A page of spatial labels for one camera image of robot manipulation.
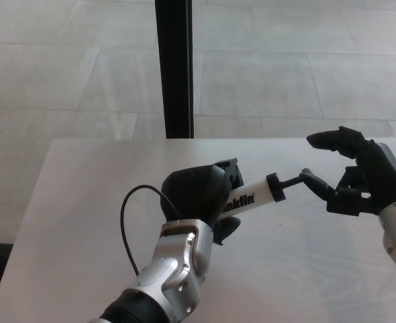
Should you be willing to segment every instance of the black pole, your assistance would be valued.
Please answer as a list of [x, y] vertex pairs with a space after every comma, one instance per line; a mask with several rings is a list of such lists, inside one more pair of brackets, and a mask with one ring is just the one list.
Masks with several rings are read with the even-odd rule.
[[193, 138], [192, 1], [155, 0], [167, 138]]

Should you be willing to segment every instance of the table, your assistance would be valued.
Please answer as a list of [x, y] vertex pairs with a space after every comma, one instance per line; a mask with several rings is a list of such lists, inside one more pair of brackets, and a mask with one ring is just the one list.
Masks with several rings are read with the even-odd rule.
[[[396, 139], [383, 141], [396, 155]], [[308, 167], [335, 186], [353, 164], [304, 139], [54, 141], [0, 285], [0, 323], [98, 317], [134, 278], [119, 227], [127, 192], [232, 157], [245, 182]], [[327, 213], [303, 184], [286, 197], [242, 214], [214, 246], [201, 303], [185, 322], [396, 323], [396, 267], [378, 218]], [[158, 196], [136, 192], [125, 221], [143, 268], [164, 222]]]

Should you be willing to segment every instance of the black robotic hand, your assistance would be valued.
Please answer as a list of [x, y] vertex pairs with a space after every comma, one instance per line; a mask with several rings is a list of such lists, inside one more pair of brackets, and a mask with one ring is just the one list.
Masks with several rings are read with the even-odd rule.
[[[361, 132], [345, 127], [315, 133], [308, 136], [307, 141], [317, 149], [338, 151], [342, 156], [355, 159], [357, 164], [346, 168], [335, 189], [310, 170], [301, 172], [303, 183], [327, 201], [328, 212], [378, 215], [386, 206], [396, 202], [396, 158], [387, 145], [366, 140]], [[362, 197], [363, 192], [370, 196]]]
[[[213, 242], [230, 236], [240, 225], [240, 219], [219, 220], [231, 190], [243, 186], [237, 159], [219, 161], [212, 165], [187, 168], [171, 173], [162, 183], [162, 192], [176, 207], [181, 219], [199, 219], [213, 230]], [[160, 200], [167, 222], [181, 220], [164, 199]]]

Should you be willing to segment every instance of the black cap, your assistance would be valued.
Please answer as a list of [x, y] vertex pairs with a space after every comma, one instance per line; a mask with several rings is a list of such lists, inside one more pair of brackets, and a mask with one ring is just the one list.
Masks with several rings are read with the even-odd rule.
[[275, 202], [286, 200], [286, 196], [283, 191], [283, 186], [281, 185], [279, 181], [279, 177], [277, 176], [276, 173], [267, 175], [267, 183]]

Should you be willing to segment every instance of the black cable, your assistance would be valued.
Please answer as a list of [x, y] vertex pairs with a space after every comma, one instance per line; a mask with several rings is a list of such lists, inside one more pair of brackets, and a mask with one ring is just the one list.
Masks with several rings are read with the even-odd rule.
[[152, 185], [147, 185], [147, 184], [138, 185], [138, 186], [134, 187], [133, 189], [131, 189], [129, 191], [129, 193], [125, 196], [125, 199], [123, 200], [122, 207], [121, 207], [121, 210], [120, 210], [120, 227], [121, 227], [121, 231], [122, 231], [122, 239], [123, 239], [123, 244], [125, 245], [126, 253], [128, 254], [129, 260], [131, 261], [133, 271], [135, 271], [135, 274], [137, 276], [139, 274], [139, 271], [138, 271], [138, 268], [137, 268], [137, 264], [135, 263], [135, 261], [134, 261], [134, 259], [132, 257], [131, 249], [129, 249], [128, 241], [126, 240], [126, 233], [125, 233], [125, 207], [126, 207], [126, 202], [128, 201], [129, 197], [136, 190], [139, 190], [141, 188], [148, 188], [149, 190], [152, 190], [152, 191], [156, 192], [160, 197], [162, 197], [170, 205], [170, 208], [177, 214], [177, 218], [181, 219], [180, 213], [177, 211], [176, 207], [171, 203], [170, 199], [168, 197], [166, 197], [165, 194], [162, 193], [161, 191], [159, 191], [157, 188], [154, 188]]

